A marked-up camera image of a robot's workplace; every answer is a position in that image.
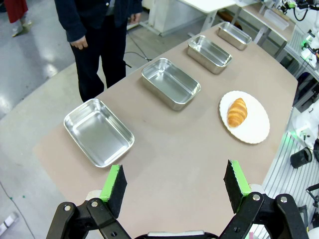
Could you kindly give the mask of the person's right hand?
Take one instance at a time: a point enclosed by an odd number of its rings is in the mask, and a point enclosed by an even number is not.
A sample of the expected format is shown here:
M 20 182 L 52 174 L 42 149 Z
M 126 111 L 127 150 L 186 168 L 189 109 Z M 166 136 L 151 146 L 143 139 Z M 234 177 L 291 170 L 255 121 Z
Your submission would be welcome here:
M 84 48 L 88 47 L 88 43 L 86 40 L 86 36 L 81 37 L 80 39 L 73 41 L 70 43 L 71 46 L 79 49 L 79 50 L 83 50 Z

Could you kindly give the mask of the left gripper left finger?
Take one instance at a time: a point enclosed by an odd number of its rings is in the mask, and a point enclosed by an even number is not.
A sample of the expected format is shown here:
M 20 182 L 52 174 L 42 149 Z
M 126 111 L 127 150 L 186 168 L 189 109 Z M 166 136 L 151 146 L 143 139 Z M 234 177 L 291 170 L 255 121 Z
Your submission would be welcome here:
M 117 221 L 127 181 L 122 165 L 112 165 L 100 196 L 76 206 L 72 202 L 58 205 L 48 239 L 84 239 L 89 231 L 98 230 L 105 239 L 129 239 Z

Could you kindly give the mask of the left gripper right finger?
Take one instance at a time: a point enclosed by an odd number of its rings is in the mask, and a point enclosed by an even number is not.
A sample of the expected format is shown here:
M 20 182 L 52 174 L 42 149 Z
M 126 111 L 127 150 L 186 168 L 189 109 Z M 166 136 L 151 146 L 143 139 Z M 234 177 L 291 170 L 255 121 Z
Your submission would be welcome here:
M 290 194 L 272 199 L 265 193 L 253 192 L 237 160 L 228 160 L 224 182 L 235 216 L 219 236 L 221 239 L 244 239 L 254 224 L 263 225 L 272 239 L 307 238 Z

